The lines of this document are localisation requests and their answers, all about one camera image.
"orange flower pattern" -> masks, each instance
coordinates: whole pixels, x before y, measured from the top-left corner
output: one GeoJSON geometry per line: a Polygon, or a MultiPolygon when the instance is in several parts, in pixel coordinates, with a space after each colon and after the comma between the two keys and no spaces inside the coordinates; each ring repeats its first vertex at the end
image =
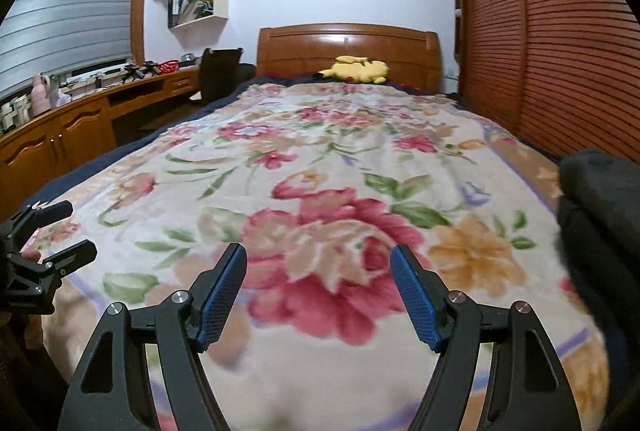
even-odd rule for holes
{"type": "Polygon", "coordinates": [[[437,225],[439,245],[428,256],[449,289],[484,289],[492,297],[506,293],[509,285],[524,285],[527,273],[511,254],[511,244],[489,229],[475,214],[455,227],[437,225]]]}

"dark gray cloth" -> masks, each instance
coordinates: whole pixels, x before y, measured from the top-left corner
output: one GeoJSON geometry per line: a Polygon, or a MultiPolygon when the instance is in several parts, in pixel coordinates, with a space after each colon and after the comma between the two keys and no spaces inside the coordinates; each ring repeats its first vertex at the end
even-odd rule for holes
{"type": "Polygon", "coordinates": [[[640,167],[583,150],[561,162],[560,185],[566,265],[607,340],[612,388],[603,429],[628,429],[640,402],[640,167]]]}
{"type": "Polygon", "coordinates": [[[560,186],[640,267],[640,166],[599,150],[583,150],[560,163],[560,186]]]}

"wooden headboard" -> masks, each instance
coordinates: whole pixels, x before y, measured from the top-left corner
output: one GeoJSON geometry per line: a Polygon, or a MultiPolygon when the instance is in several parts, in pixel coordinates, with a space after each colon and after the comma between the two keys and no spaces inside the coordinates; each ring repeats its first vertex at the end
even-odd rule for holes
{"type": "Polygon", "coordinates": [[[388,78],[429,93],[442,87],[440,42],[434,32],[358,23],[319,23],[264,28],[258,41],[258,75],[312,74],[338,56],[384,61],[388,78]]]}

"wooden desk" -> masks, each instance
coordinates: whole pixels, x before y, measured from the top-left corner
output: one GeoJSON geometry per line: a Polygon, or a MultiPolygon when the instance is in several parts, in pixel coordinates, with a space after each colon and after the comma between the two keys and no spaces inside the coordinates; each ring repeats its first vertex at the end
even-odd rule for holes
{"type": "Polygon", "coordinates": [[[0,221],[51,180],[116,148],[113,119],[198,90],[198,67],[98,90],[0,138],[0,221]]]}

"wooden wardrobe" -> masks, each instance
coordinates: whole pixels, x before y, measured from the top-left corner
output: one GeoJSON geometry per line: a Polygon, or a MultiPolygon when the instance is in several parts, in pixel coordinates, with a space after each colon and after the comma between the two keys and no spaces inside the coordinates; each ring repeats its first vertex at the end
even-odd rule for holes
{"type": "Polygon", "coordinates": [[[640,162],[640,25],[625,0],[461,0],[460,91],[559,156],[640,162]]]}

